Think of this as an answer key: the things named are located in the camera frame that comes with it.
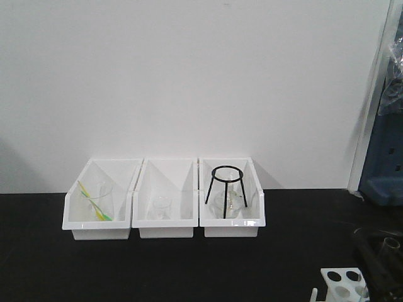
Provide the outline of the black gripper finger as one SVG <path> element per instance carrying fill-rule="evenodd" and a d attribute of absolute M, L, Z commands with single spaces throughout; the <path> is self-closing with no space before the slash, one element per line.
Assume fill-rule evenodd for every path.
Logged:
<path fill-rule="evenodd" d="M 378 259 L 385 237 L 400 243 L 399 262 L 392 267 L 385 267 Z M 402 301 L 402 232 L 355 231 L 355 253 L 369 288 L 370 301 Z"/>

